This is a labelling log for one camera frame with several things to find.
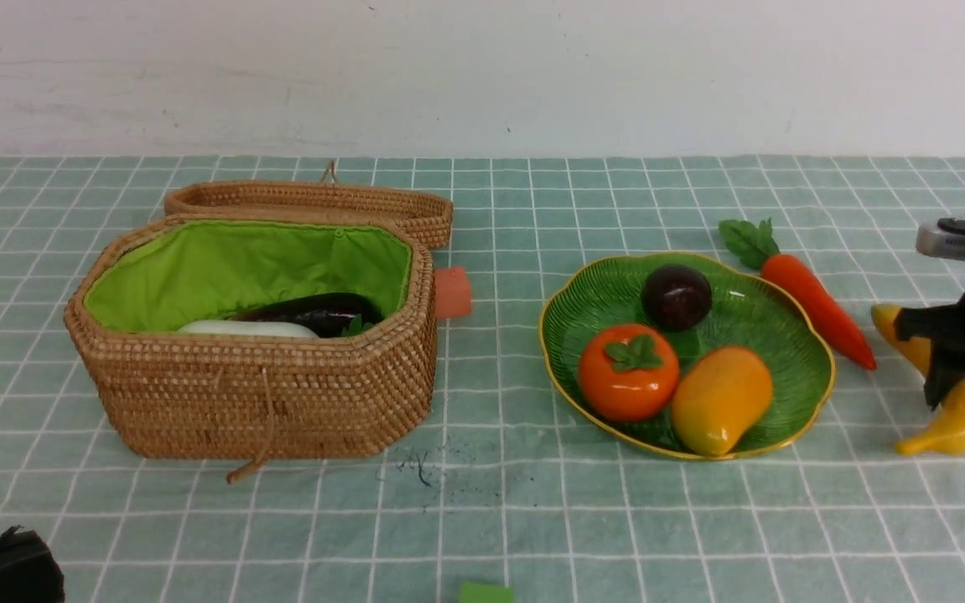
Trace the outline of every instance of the wicker basket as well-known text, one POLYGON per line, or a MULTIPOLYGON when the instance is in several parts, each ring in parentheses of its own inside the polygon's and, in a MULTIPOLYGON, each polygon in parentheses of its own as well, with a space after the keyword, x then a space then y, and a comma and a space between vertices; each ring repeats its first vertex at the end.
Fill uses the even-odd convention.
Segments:
POLYGON ((65 307, 65 327, 111 425, 150 458, 252 459, 227 481, 269 458, 370 456, 430 412, 436 378, 430 251, 375 218, 309 218, 261 209, 231 220, 376 225, 410 246, 405 304, 352 337, 288 339, 129 333, 103 328, 85 308, 96 279, 139 245, 191 220, 175 214, 112 241, 65 307))
POLYGON ((337 216, 382 218, 430 249, 449 245, 452 201, 421 191, 338 183, 331 161, 317 183, 225 180, 177 188, 165 199, 165 213, 230 213, 238 209, 287 210, 302 219, 337 216))

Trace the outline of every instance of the white radish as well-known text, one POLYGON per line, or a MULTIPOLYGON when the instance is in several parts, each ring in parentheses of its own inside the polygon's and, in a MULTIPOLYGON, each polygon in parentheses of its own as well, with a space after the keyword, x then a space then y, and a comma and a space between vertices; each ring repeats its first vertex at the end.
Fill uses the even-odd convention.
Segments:
POLYGON ((177 329, 177 332, 206 333, 206 335, 251 335, 254 337, 318 337, 314 331, 306 326, 279 322, 196 321, 177 329))

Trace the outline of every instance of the green leaf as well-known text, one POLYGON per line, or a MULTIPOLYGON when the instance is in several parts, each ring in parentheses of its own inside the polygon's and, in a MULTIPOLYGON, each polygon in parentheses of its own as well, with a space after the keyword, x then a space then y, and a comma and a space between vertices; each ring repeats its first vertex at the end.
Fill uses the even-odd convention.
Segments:
POLYGON ((720 238, 724 241, 728 251, 738 257, 740 263, 752 271, 760 271, 762 265, 769 260, 770 255, 774 255, 771 249, 775 249, 777 244, 773 243, 772 222, 767 225, 767 243, 762 243, 762 229, 758 229, 753 222, 746 220, 721 220, 717 224, 720 231, 720 238))
POLYGON ((620 343, 620 341, 613 341, 613 343, 606 343, 606 356, 612 358, 616 363, 629 362, 632 359, 632 350, 625 346, 625 344, 620 343))
POLYGON ((777 255, 781 248, 773 240, 773 218, 765 218, 758 224, 758 248, 767 256, 777 255))
POLYGON ((651 369, 662 366, 662 358, 654 350, 654 340, 646 333, 628 340, 628 343, 612 341, 606 344, 606 355, 612 358, 614 373, 627 373, 641 368, 651 369))
POLYGON ((352 321, 348 322, 348 326, 341 329, 341 337, 352 337, 353 335, 359 335, 361 332, 367 331, 367 329, 374 326, 371 323, 364 323, 364 318, 359 314, 353 317, 352 321))

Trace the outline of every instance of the persimmon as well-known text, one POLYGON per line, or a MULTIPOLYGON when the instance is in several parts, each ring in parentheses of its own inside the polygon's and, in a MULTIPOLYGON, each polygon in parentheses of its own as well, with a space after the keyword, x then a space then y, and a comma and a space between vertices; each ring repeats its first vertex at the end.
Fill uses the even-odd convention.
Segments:
POLYGON ((598 415, 614 423, 647 420, 668 403, 680 381, 673 346, 647 325, 604 329, 579 357, 579 390, 598 415))

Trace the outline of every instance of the green plate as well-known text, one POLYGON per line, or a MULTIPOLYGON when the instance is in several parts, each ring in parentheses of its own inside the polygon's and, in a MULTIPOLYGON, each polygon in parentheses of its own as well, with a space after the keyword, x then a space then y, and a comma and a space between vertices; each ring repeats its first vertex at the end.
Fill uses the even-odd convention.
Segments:
POLYGON ((809 325, 807 313, 771 283, 697 253, 606 257, 583 267, 546 302, 539 339, 546 369, 568 404, 598 427, 634 446, 683 459, 704 459, 687 450, 673 433, 665 411, 638 423, 602 419, 583 400, 577 381, 579 355, 595 333, 612 325, 638 322, 656 328, 644 314, 639 295, 647 275, 665 264, 696 268, 713 287, 713 309, 688 332, 662 332, 680 358, 683 373, 720 346, 746 346, 773 374, 773 402, 728 455, 711 461, 754 456, 781 449, 817 419, 836 379, 828 345, 809 325))

